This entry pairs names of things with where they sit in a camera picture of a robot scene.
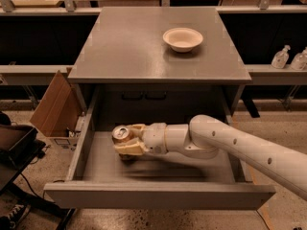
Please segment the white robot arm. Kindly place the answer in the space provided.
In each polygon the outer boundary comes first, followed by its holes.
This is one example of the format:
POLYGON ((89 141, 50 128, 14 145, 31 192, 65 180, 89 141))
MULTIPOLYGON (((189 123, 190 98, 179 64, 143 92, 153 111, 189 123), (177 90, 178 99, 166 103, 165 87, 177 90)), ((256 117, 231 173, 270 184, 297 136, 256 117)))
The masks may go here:
POLYGON ((121 155, 178 152, 210 159, 224 150, 307 199, 307 155, 243 132, 213 117, 197 115, 188 124, 121 125, 112 130, 113 147, 121 155))

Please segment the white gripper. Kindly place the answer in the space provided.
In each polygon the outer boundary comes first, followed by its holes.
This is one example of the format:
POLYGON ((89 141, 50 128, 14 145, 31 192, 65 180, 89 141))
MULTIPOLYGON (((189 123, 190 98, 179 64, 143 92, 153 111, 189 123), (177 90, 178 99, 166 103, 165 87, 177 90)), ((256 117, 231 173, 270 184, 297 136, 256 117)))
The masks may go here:
POLYGON ((135 137, 124 143, 117 143, 114 149, 119 154, 124 155, 143 155, 145 152, 152 154, 165 154, 165 123, 154 123, 149 126, 144 124, 128 125, 129 130, 135 137))

